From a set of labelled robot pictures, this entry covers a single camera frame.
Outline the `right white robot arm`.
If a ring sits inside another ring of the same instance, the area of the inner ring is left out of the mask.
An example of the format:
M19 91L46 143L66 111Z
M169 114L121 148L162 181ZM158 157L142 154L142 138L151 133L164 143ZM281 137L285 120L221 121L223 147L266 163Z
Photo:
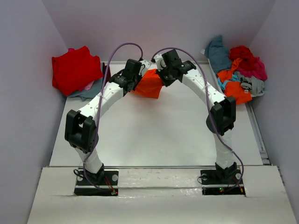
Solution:
M202 67L197 62L183 62L177 49L167 48L163 54L156 53L151 61L157 66L157 74L164 86L179 81L190 88L207 106L206 126L213 133L216 162L215 169L201 171L204 185L230 184L237 173L234 151L231 147L231 131L236 120L236 102L225 97L207 81Z

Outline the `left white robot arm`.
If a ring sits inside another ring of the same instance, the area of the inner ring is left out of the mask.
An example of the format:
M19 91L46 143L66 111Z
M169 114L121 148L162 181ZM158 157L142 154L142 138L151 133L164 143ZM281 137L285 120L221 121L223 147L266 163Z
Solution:
M92 185L99 185L104 177L104 164L96 150L99 120L115 102L136 89L150 66L147 60L127 60L125 68L111 76L98 95L66 115L64 138L79 154L83 177Z

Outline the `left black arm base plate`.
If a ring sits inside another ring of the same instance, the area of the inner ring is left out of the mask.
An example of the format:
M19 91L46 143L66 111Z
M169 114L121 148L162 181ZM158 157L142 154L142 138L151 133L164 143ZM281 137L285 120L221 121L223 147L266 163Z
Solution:
M119 170L105 170L104 176L100 181L92 180L91 183L85 178L83 169L74 169L76 175L76 183L74 187L74 195L76 196L118 196L118 180Z

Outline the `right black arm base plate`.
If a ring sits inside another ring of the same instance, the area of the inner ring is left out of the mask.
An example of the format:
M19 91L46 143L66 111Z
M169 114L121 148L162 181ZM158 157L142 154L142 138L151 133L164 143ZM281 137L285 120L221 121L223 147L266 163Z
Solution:
M238 169L232 177L221 180L216 176L215 169L200 171L197 181L202 186L204 196L242 195L245 196L245 188L241 179L241 171Z

